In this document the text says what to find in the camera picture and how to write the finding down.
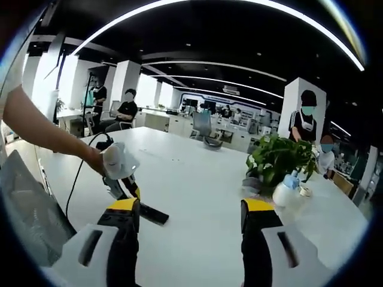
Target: face mask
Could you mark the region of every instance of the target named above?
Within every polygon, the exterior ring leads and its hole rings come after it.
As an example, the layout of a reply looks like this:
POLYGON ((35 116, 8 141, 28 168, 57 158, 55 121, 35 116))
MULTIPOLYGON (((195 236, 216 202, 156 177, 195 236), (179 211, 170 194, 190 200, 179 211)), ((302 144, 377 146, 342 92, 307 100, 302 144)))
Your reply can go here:
POLYGON ((314 106, 303 106, 302 107, 302 112, 305 115, 312 115, 314 112, 315 107, 314 106))
POLYGON ((323 152, 329 152, 333 149, 333 145, 330 143, 321 143, 323 152))
POLYGON ((128 103, 133 102, 134 96, 132 93, 125 94, 125 99, 128 103))

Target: green leaves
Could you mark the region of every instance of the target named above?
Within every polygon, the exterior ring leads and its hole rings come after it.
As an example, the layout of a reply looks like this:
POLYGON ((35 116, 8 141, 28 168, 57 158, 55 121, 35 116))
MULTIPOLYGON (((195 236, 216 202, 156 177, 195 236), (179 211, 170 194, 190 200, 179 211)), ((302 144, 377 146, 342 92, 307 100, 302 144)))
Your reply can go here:
POLYGON ((266 187, 276 186, 286 174, 303 167, 308 179, 315 170, 311 148, 309 142, 297 143, 278 136, 264 136, 246 164, 253 176, 263 176, 263 185, 266 187))

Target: black hair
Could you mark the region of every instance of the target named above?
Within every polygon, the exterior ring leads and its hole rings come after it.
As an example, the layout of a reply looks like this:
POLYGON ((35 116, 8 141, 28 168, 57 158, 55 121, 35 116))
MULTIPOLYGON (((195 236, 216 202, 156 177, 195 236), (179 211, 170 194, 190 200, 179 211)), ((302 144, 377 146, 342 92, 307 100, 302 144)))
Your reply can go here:
POLYGON ((129 88, 126 90, 125 94, 128 94, 128 93, 132 93, 133 97, 135 97, 137 94, 137 91, 134 88, 129 88))
POLYGON ((300 99, 302 100, 302 106, 317 106, 317 96, 313 91, 303 91, 300 99))

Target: ceiling light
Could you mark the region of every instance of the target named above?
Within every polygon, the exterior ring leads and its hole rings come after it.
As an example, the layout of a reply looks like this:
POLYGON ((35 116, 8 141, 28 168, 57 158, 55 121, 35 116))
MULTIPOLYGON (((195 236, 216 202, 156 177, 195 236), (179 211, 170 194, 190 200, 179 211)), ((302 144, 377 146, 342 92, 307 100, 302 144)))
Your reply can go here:
POLYGON ((203 64, 203 65, 214 65, 214 66, 224 66, 224 67, 230 67, 230 68, 236 68, 236 69, 242 69, 258 74, 262 74, 265 76, 269 76, 278 80, 281 80, 283 82, 287 82, 286 79, 283 79, 281 77, 278 77, 276 75, 272 75, 260 70, 255 70, 255 69, 250 69, 248 67, 242 67, 242 66, 237 66, 237 65, 231 65, 231 64, 225 64, 225 63, 217 63, 217 62, 205 62, 205 61, 159 61, 159 62, 151 62, 151 63, 145 63, 142 64, 143 66, 150 66, 150 65, 160 65, 160 64, 203 64))
POLYGON ((216 81, 216 82, 221 82, 221 83, 226 83, 226 84, 231 84, 231 85, 236 85, 236 86, 241 86, 241 87, 245 87, 245 88, 251 88, 253 90, 257 90, 257 91, 262 91, 266 94, 271 94, 272 96, 275 96, 275 97, 278 97, 278 98, 281 98, 283 99, 282 96, 278 95, 278 94, 274 94, 274 93, 271 93, 269 91, 265 91, 265 90, 262 90, 260 88, 255 88, 255 87, 250 87, 250 86, 246 86, 246 85, 242 85, 242 84, 238 84, 238 83, 234 83, 234 82, 229 82, 229 81, 223 81, 223 80, 218 80, 218 79, 210 79, 210 78, 202 78, 202 77, 193 77, 193 76, 177 76, 177 75, 152 75, 150 77, 172 77, 172 78, 189 78, 189 79, 199 79, 199 80, 207 80, 207 81, 216 81))
MULTIPOLYGON (((96 37, 104 33, 106 30, 112 28, 114 25, 129 19, 135 15, 141 14, 142 12, 155 9, 157 7, 170 5, 174 3, 179 2, 185 2, 188 0, 159 0, 154 3, 150 3, 144 6, 141 6, 137 9, 134 9, 130 12, 125 13, 124 15, 114 19, 113 21, 110 21, 108 24, 106 24, 104 27, 97 30, 94 34, 92 34, 89 38, 87 38, 81 45, 77 47, 76 50, 72 53, 72 55, 77 54, 82 48, 84 48, 90 41, 94 40, 96 37)), ((312 20, 308 16, 304 15, 301 12, 298 12, 288 6, 282 5, 277 2, 273 2, 270 0, 237 0, 238 1, 244 1, 244 2, 251 2, 255 4, 260 4, 264 6, 268 6, 280 11, 283 11, 289 15, 292 15, 298 19, 301 19, 302 21, 306 22, 307 24, 311 25, 312 27, 316 28, 316 30, 320 31, 322 34, 324 34, 326 37, 328 37, 331 41, 333 41, 353 62, 354 64, 359 68, 359 70, 364 71, 363 65, 359 62, 358 58, 351 52, 349 48, 341 41, 339 40, 334 34, 332 34, 329 30, 327 30, 324 26, 320 25, 318 22, 312 20)))
POLYGON ((209 90, 202 90, 201 88, 188 88, 188 87, 174 87, 174 88, 184 88, 184 89, 186 89, 186 90, 205 91, 205 92, 207 92, 207 93, 224 94, 225 96, 235 97, 235 98, 237 98, 237 99, 242 99, 242 100, 249 100, 250 102, 259 103, 260 105, 264 105, 264 106, 266 106, 265 103, 258 102, 258 101, 256 101, 256 100, 250 100, 250 99, 246 99, 246 98, 244 98, 244 97, 234 96, 234 95, 232 95, 232 94, 220 93, 219 91, 209 91, 209 90))
POLYGON ((334 126, 336 126, 339 130, 341 130, 342 132, 344 132, 346 135, 348 136, 351 136, 350 133, 348 133, 345 129, 341 128, 339 125, 337 125, 336 123, 334 123, 333 121, 331 122, 334 126))

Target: hand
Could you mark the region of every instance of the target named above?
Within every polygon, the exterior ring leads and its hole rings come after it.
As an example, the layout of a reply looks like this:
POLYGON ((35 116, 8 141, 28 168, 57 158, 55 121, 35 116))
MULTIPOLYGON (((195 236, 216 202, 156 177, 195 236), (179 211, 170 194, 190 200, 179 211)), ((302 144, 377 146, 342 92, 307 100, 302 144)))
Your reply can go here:
POLYGON ((98 149, 89 146, 89 150, 83 160, 101 176, 105 176, 102 154, 98 149))

